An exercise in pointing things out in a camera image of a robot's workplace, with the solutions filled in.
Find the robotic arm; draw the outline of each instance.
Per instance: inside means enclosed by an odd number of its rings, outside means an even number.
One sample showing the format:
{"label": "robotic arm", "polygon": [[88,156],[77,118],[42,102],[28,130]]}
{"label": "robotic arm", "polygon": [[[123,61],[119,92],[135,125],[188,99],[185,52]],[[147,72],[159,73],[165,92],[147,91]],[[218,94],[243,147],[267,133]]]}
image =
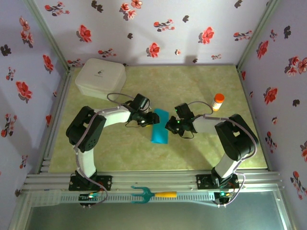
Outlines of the robotic arm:
{"label": "robotic arm", "polygon": [[228,119],[204,115],[195,116],[186,103],[176,106],[175,110],[178,118],[172,116],[165,128],[174,134],[179,134],[181,137],[183,137],[185,131],[190,131],[191,133],[207,132],[208,126],[206,123],[208,123],[209,120],[221,121],[214,127],[220,138],[225,154],[220,162],[213,167],[210,183],[212,183],[215,188],[223,188],[232,178],[233,172],[237,169],[242,160],[255,149],[252,139],[245,131],[251,135],[256,145],[259,143],[257,137],[238,114],[234,114]]}
{"label": "robotic arm", "polygon": [[[86,136],[78,146],[80,150],[78,154],[80,169],[86,177],[93,178],[95,181],[97,171],[94,165],[94,147],[99,140],[103,128],[116,123],[129,123],[130,121],[136,121],[141,127],[159,123],[159,116],[156,113],[147,112],[148,108],[149,99],[141,94],[137,94],[133,101],[128,101],[115,108],[102,110],[94,118]],[[85,106],[74,118],[66,131],[66,136],[72,145],[76,145],[81,139],[86,130],[84,124],[89,124],[96,112],[98,110]],[[91,183],[83,177],[79,169],[76,170],[76,176],[90,189]]]}

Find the purple wall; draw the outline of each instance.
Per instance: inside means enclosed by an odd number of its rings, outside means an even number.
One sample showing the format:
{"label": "purple wall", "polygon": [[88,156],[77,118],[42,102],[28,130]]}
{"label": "purple wall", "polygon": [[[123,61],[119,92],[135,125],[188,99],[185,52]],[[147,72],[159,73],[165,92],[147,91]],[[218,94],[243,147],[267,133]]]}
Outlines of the purple wall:
{"label": "purple wall", "polygon": [[65,71],[21,0],[1,1],[0,21],[0,228],[7,229]]}
{"label": "purple wall", "polygon": [[307,4],[281,1],[242,68],[272,169],[280,171],[298,229],[307,219]]}

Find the white plastic container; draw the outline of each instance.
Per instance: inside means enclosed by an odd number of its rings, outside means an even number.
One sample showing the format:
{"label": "white plastic container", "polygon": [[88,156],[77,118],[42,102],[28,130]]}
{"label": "white plastic container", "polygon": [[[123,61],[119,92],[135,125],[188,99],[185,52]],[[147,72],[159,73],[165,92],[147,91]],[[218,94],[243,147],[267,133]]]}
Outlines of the white plastic container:
{"label": "white plastic container", "polygon": [[[96,58],[87,60],[75,83],[83,95],[107,100],[106,95],[120,92],[126,81],[125,67],[122,64]],[[111,100],[118,95],[110,95]]]}

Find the metal extrusion bar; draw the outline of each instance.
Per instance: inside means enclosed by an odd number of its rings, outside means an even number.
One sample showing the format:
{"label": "metal extrusion bar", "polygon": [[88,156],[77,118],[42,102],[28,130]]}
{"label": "metal extrusion bar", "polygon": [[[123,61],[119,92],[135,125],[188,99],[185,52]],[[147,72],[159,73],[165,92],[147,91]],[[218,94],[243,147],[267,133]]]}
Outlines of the metal extrusion bar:
{"label": "metal extrusion bar", "polygon": [[[238,170],[244,173],[246,181],[242,192],[275,191],[282,187],[282,180],[277,172],[266,170]],[[102,172],[99,175],[111,175],[110,193],[133,193],[132,185],[149,187],[152,192],[177,191],[196,193],[197,174],[210,174],[210,171],[151,171],[151,172]],[[30,174],[22,190],[68,190],[70,174]],[[202,192],[220,192],[221,189],[201,190]]]}

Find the blue block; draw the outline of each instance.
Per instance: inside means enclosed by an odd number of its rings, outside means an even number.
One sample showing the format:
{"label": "blue block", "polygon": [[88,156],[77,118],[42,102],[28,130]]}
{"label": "blue block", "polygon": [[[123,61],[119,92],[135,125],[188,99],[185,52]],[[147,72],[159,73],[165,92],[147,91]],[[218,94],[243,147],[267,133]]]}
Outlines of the blue block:
{"label": "blue block", "polygon": [[168,112],[162,109],[155,109],[154,112],[160,117],[160,123],[153,125],[152,143],[167,144],[168,130],[165,125],[168,122]]}

